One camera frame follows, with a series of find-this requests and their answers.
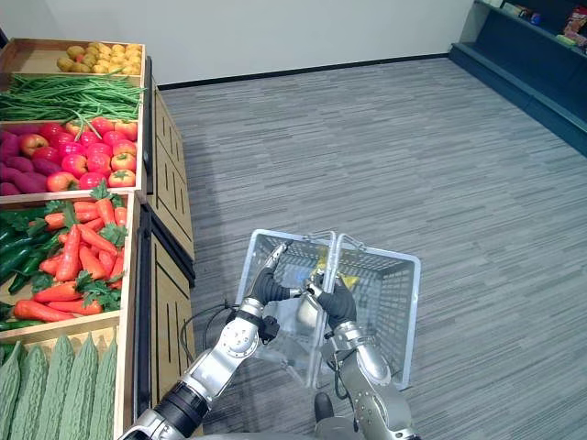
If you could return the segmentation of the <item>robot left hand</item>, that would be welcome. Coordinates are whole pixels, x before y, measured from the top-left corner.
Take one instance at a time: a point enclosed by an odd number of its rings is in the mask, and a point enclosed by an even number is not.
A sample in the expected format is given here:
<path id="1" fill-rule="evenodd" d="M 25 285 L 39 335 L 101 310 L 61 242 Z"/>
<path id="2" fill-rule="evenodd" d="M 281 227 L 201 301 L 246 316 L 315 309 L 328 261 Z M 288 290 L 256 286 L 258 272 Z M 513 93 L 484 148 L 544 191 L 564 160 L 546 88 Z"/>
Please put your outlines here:
<path id="1" fill-rule="evenodd" d="M 286 240 L 276 246 L 256 274 L 249 289 L 248 297 L 255 299 L 263 305 L 271 302 L 280 302 L 302 295 L 300 288 L 283 287 L 275 278 L 274 271 L 281 256 L 288 250 L 292 240 Z"/>

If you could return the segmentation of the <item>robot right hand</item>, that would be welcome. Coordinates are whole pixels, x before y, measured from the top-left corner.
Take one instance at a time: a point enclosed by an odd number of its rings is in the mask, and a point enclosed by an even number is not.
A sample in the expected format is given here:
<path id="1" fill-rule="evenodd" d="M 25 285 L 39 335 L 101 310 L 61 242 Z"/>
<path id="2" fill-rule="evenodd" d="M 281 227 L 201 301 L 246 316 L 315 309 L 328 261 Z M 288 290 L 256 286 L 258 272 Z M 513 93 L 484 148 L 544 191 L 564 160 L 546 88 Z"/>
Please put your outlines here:
<path id="1" fill-rule="evenodd" d="M 323 278 L 323 275 L 318 275 L 305 280 L 305 290 L 317 300 L 327 314 L 330 328 L 335 330 L 347 322 L 355 322 L 357 320 L 356 303 L 345 282 L 337 276 L 334 290 L 326 292 L 319 286 Z"/>

